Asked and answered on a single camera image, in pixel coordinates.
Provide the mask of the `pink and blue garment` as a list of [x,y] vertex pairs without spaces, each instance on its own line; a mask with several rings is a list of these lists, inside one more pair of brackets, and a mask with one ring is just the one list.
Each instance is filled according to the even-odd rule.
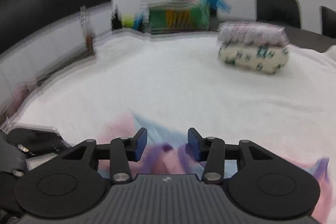
[[[202,176],[205,162],[197,162],[183,133],[173,131],[159,123],[135,113],[127,113],[104,127],[98,134],[99,144],[110,143],[117,137],[133,136],[140,128],[146,128],[148,137],[145,151],[138,162],[130,163],[132,176],[137,174],[196,174]],[[305,164],[287,158],[287,161],[310,173],[319,183],[321,194],[313,211],[313,218],[320,223],[335,222],[335,195],[329,178],[329,158]]]

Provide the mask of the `white towel table cover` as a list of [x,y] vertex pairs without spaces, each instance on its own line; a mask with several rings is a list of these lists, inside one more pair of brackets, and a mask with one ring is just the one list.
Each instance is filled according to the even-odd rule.
[[288,64],[264,75],[221,64],[214,36],[167,40],[120,35],[96,58],[36,92],[18,123],[52,127],[70,143],[97,139],[133,113],[228,143],[249,139],[293,160],[330,159],[335,177],[335,61],[295,46]]

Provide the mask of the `folded cream flower garment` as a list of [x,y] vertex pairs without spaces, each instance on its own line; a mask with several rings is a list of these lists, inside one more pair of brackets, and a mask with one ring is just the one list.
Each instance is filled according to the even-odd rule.
[[288,47],[222,45],[218,60],[226,65],[274,75],[289,60]]

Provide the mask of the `clear plastic bottle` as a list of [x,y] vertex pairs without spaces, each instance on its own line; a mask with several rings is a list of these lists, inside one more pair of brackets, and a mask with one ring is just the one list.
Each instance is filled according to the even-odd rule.
[[90,23],[89,16],[87,14],[87,9],[85,6],[80,7],[79,20],[80,20],[81,30],[83,32],[83,37],[85,40],[86,49],[90,54],[94,54],[95,51],[94,51],[93,42],[94,42],[96,35],[92,27],[92,24]]

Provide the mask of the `folded lilac floral garment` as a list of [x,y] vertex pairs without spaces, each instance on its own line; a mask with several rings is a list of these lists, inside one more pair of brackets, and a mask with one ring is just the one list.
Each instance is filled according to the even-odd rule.
[[218,43],[244,46],[286,47],[289,45],[285,28],[259,22],[224,22],[218,28]]

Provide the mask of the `black walkie-talkie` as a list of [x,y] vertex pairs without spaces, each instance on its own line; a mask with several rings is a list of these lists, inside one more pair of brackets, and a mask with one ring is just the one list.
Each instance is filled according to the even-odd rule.
[[110,29],[112,31],[122,29],[121,15],[117,6],[115,6],[114,10],[112,11],[112,15],[110,18]]

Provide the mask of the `neon yellow object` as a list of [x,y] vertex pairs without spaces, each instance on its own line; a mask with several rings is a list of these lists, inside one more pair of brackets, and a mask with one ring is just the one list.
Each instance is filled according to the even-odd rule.
[[122,15],[121,24],[123,28],[133,28],[134,15]]

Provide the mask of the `green storage bag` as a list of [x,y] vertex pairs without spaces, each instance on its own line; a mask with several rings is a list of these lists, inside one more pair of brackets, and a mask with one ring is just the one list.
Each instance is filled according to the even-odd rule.
[[165,32],[207,31],[217,11],[231,12],[226,0],[156,0],[142,4],[131,28],[152,34]]

